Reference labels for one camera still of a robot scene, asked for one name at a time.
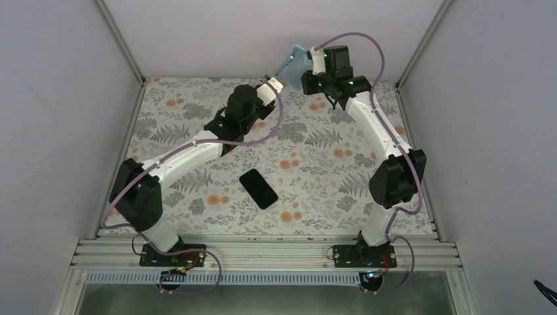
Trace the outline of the phone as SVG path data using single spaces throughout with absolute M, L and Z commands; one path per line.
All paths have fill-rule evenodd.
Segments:
M 294 45 L 275 72 L 275 77 L 281 77 L 284 82 L 298 91 L 302 90 L 302 75 L 313 69 L 308 52 L 305 47 Z

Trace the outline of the black smartphone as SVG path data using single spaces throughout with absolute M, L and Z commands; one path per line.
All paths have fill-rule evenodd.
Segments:
M 279 199 L 257 169 L 250 169 L 239 177 L 239 181 L 260 209 L 267 209 Z

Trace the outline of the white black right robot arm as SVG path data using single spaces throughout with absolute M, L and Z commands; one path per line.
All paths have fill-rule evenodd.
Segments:
M 406 143 L 388 121 L 372 83 L 354 75 L 347 46 L 312 47 L 307 57 L 312 69 L 301 76 L 304 94 L 322 93 L 340 106 L 377 150 L 380 164 L 368 184 L 374 203 L 355 245 L 357 262 L 372 267 L 380 260 L 381 249 L 395 239 L 390 230 L 396 214 L 416 215 L 423 208 L 427 158 L 423 150 Z

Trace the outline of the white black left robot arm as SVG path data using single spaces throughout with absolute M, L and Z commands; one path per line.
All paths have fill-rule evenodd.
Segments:
M 264 120 L 275 108 L 284 115 L 280 93 L 283 84 L 275 78 L 260 85 L 239 85 L 227 103 L 203 129 L 184 144 L 154 158 L 120 164 L 109 195 L 109 208 L 117 210 L 155 250 L 168 266 L 183 256 L 181 238 L 163 218 L 162 191 L 195 168 L 216 160 L 237 146 L 257 145 L 245 136 L 257 120 Z

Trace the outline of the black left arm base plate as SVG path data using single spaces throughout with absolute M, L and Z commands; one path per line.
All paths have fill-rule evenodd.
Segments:
M 139 265 L 168 268 L 203 267 L 204 253 L 195 251 L 192 253 L 166 256 L 159 254 L 150 244 L 145 244 L 141 251 Z

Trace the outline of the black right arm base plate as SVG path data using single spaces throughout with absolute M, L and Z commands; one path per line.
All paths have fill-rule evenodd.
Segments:
M 397 267 L 395 250 L 389 243 L 376 247 L 333 245 L 332 258 L 336 268 Z

